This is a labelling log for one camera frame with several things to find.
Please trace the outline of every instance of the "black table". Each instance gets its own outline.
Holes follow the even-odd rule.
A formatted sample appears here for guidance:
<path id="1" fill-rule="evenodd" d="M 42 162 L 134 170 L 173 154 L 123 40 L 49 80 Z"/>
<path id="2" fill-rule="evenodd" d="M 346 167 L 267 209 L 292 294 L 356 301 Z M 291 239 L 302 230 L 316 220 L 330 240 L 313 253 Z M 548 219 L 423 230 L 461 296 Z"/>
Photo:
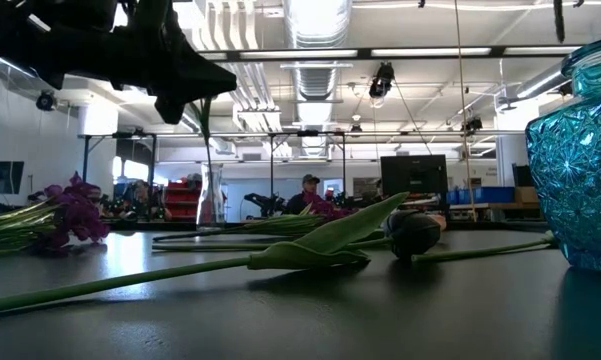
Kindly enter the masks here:
<path id="1" fill-rule="evenodd" d="M 0 258 L 0 296 L 244 253 L 151 253 L 111 235 L 62 259 Z M 532 241 L 446 233 L 436 251 Z M 601 274 L 557 250 L 405 268 L 213 273 L 0 315 L 4 359 L 601 359 Z"/>

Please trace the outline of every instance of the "textured glass vase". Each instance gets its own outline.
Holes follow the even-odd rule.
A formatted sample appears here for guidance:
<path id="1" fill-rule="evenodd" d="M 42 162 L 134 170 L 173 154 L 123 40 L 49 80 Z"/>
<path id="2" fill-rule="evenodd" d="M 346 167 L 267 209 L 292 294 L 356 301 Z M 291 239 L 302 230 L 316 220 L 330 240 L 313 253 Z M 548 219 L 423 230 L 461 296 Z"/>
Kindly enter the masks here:
<path id="1" fill-rule="evenodd" d="M 529 123 L 529 165 L 564 256 L 601 270 L 601 41 L 565 58 L 562 73 L 578 102 Z"/>
<path id="2" fill-rule="evenodd" d="M 196 225 L 198 231 L 224 227 L 224 195 L 222 194 L 222 164 L 202 164 L 202 191 L 198 198 Z"/>

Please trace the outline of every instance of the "dark tulip bud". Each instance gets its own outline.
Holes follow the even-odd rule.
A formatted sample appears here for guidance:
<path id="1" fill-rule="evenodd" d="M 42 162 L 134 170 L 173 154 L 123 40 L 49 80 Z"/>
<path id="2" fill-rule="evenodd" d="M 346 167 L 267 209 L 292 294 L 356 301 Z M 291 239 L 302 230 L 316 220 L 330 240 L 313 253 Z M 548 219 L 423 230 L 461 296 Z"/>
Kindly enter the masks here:
<path id="1" fill-rule="evenodd" d="M 393 238 L 391 250 L 402 260 L 424 254 L 440 240 L 440 224 L 417 210 L 391 214 L 384 223 L 384 236 Z"/>

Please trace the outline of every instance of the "baseball cap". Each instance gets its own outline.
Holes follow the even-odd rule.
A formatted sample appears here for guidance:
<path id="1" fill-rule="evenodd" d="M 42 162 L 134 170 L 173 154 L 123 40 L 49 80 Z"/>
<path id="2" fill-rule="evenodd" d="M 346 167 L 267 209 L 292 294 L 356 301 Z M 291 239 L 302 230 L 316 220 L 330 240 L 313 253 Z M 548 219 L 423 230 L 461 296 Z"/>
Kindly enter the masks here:
<path id="1" fill-rule="evenodd" d="M 306 182 L 309 182 L 309 181 L 313 181 L 313 182 L 315 182 L 315 183 L 317 184 L 317 183 L 319 183 L 319 182 L 320 182 L 320 179 L 319 179 L 319 178 L 317 178 L 317 177 L 315 177 L 315 176 L 313 176 L 313 175 L 311 175 L 311 174 L 307 174 L 307 175 L 305 175 L 305 176 L 302 178 L 302 183 L 303 183 L 303 184 L 304 184 L 304 183 L 306 183 Z"/>

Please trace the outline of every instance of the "black monitor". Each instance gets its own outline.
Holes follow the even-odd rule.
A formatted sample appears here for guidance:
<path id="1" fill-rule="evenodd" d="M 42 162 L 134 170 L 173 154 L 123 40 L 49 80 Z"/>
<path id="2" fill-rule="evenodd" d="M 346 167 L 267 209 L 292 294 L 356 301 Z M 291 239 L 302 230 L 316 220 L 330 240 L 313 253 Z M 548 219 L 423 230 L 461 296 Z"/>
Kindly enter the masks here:
<path id="1" fill-rule="evenodd" d="M 0 161 L 0 194 L 20 193 L 24 161 Z"/>
<path id="2" fill-rule="evenodd" d="M 380 165 L 385 195 L 405 191 L 418 194 L 447 192 L 444 155 L 383 156 Z"/>

